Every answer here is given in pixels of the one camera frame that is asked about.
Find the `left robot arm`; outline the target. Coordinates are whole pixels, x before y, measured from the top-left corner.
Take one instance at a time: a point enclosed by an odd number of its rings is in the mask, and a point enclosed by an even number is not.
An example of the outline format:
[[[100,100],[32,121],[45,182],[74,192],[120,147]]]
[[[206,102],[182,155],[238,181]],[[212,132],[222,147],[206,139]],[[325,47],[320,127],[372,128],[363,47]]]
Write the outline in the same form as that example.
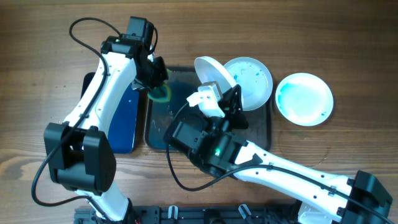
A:
[[[131,17],[126,33],[108,37],[96,51],[99,65],[73,111],[44,132],[47,156],[41,164],[52,182],[85,199],[95,220],[139,223],[132,202],[114,182],[116,158],[109,127],[127,88],[144,90],[153,101],[167,102],[171,90],[162,57],[154,57],[158,31],[147,19]]]

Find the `green yellow sponge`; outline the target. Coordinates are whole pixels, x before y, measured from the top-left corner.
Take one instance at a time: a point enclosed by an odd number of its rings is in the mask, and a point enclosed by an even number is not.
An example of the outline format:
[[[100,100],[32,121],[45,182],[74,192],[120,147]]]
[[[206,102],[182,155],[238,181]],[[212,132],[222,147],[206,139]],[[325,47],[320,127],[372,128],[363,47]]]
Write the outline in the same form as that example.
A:
[[[169,74],[166,68],[155,69],[150,76],[147,87],[147,96],[159,103],[170,101],[172,92],[166,81],[169,79]]]

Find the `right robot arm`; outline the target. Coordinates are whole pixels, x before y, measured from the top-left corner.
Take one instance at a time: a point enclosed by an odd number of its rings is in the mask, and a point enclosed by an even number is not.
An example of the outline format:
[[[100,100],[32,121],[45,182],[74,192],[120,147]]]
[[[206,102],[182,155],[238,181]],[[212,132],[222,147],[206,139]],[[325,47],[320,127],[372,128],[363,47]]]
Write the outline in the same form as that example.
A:
[[[165,133],[168,147],[184,153],[215,181],[232,177],[282,192],[300,202],[299,223],[387,223],[392,197],[370,173],[354,178],[328,174],[275,156],[233,133],[246,129],[241,87],[220,91],[214,82],[199,86],[187,105],[200,109],[200,127],[181,108]]]

